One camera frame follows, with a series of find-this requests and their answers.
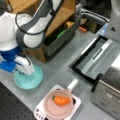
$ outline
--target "cable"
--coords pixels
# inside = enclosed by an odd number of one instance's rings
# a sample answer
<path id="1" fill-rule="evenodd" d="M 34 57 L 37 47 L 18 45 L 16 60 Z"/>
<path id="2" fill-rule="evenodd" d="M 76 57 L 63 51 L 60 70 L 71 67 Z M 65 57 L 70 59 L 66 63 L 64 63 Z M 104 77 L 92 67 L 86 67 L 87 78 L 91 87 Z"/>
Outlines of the cable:
<path id="1" fill-rule="evenodd" d="M 26 17 L 27 16 L 27 14 L 25 14 L 25 15 L 22 15 L 22 16 L 20 16 L 19 18 L 17 18 L 17 20 L 19 20 L 19 19 L 21 19 L 21 18 L 23 18 L 23 17 Z"/>
<path id="2" fill-rule="evenodd" d="M 97 15 L 97 14 L 95 14 L 95 13 L 88 12 L 88 11 L 82 11 L 81 13 L 89 13 L 89 14 L 95 15 L 95 16 L 97 16 L 97 17 L 103 19 L 105 22 L 109 23 L 105 18 L 103 18 L 103 17 L 101 17 L 101 16 L 99 16 L 99 15 Z"/>
<path id="3" fill-rule="evenodd" d="M 52 9 L 51 15 L 55 15 L 55 10 L 53 9 L 53 4 L 52 4 L 51 0 L 48 0 L 48 3 Z"/>

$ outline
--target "light blue bowl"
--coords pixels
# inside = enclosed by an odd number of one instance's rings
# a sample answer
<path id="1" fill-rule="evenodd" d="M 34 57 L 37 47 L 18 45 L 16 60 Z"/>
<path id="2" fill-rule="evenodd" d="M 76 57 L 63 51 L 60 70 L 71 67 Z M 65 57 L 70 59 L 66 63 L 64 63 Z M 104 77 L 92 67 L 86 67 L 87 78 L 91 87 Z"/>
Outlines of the light blue bowl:
<path id="1" fill-rule="evenodd" d="M 21 74 L 19 71 L 16 71 L 14 76 L 15 84 L 22 89 L 33 89 L 36 88 L 43 79 L 43 72 L 40 67 L 34 66 L 35 72 L 31 75 Z"/>

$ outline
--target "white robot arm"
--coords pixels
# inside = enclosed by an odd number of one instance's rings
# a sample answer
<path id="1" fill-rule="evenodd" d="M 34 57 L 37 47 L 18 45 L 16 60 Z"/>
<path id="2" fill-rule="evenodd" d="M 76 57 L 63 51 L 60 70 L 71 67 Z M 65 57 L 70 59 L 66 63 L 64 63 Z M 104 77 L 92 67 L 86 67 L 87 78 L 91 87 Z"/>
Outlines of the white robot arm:
<path id="1" fill-rule="evenodd" d="M 0 68 L 6 71 L 8 63 L 22 73 L 32 74 L 34 66 L 29 58 L 19 55 L 21 48 L 39 47 L 45 33 L 64 0 L 42 0 L 33 17 L 27 14 L 11 14 L 0 9 L 0 53 L 5 60 Z"/>

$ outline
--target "orange object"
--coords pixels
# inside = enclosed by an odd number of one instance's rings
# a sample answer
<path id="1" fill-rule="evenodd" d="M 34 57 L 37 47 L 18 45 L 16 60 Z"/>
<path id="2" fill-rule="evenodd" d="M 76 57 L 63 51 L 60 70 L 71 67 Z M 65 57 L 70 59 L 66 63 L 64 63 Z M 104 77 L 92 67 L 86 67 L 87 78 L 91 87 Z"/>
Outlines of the orange object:
<path id="1" fill-rule="evenodd" d="M 59 106 L 66 105 L 70 102 L 70 99 L 68 97 L 62 97 L 62 96 L 53 96 L 52 100 L 55 102 L 55 104 Z"/>
<path id="2" fill-rule="evenodd" d="M 65 29 L 68 29 L 70 28 L 72 25 L 74 24 L 74 22 L 71 22 L 71 21 L 67 21 L 64 26 L 65 26 Z"/>
<path id="3" fill-rule="evenodd" d="M 87 29 L 83 28 L 83 27 L 79 27 L 79 30 L 82 31 L 82 32 L 87 32 Z"/>

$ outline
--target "table surface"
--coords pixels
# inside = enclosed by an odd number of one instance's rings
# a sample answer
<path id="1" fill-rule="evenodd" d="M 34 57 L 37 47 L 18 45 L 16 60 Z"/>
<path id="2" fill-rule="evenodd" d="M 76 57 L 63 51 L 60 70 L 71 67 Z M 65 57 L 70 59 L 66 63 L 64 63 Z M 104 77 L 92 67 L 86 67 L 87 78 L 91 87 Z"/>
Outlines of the table surface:
<path id="1" fill-rule="evenodd" d="M 58 84 L 67 88 L 72 80 L 76 78 L 79 80 L 79 85 L 73 91 L 73 94 L 81 99 L 82 104 L 72 120 L 115 120 L 115 118 L 92 103 L 92 86 L 69 68 L 69 65 L 80 56 L 80 53 L 95 36 L 95 34 L 90 32 L 82 33 L 76 31 L 74 38 L 46 64 L 30 56 L 32 62 L 40 66 L 44 73 L 42 83 L 35 89 L 22 90 L 18 88 L 14 83 L 14 74 L 6 73 L 2 70 L 0 70 L 0 81 L 34 112 L 38 103 L 54 85 Z"/>

